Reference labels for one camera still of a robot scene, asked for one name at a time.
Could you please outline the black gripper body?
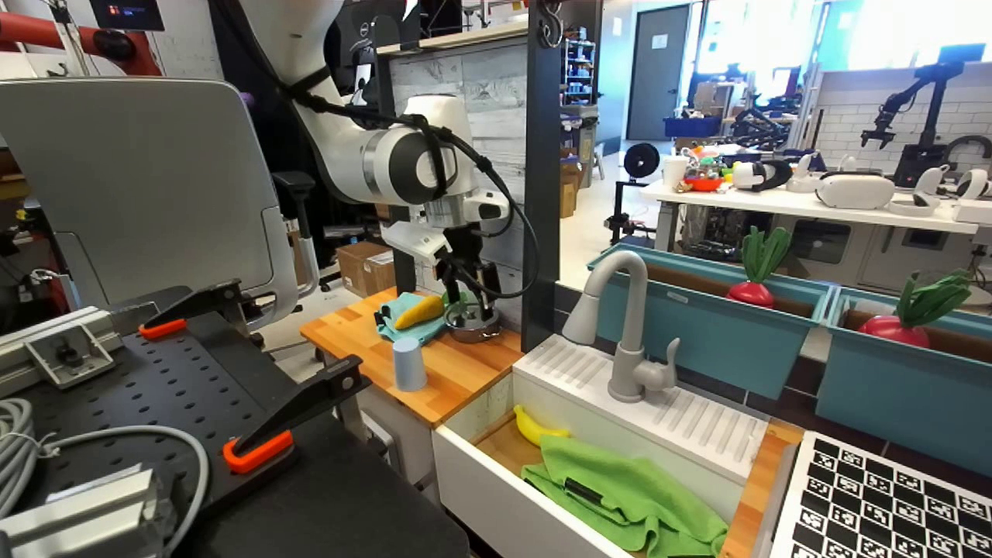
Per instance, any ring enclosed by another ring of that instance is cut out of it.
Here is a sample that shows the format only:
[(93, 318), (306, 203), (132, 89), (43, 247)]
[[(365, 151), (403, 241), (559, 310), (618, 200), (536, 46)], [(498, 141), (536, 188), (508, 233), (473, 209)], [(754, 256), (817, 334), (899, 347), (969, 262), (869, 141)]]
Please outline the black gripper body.
[(442, 288), (456, 294), (460, 288), (467, 288), (473, 294), (497, 294), (498, 290), (498, 272), (494, 262), (481, 256), (483, 251), (483, 233), (477, 223), (456, 225), (442, 233), (445, 244), (441, 247), (436, 274), (442, 280)]

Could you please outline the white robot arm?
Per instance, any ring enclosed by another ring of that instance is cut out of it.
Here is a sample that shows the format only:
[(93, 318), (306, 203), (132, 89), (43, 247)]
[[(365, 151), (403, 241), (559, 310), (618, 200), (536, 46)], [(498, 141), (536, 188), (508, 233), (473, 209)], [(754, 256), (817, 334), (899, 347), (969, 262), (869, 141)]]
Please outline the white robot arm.
[(376, 48), (353, 61), (353, 87), (336, 83), (325, 38), (344, 0), (220, 0), (242, 53), (290, 108), (328, 185), (358, 203), (406, 207), (381, 237), (424, 262), (442, 284), (445, 318), (481, 330), (498, 322), (498, 272), (481, 256), (483, 236), (511, 223), (513, 198), (487, 155), (465, 132), (462, 97), (412, 97), (403, 111), (376, 108), (365, 83)]

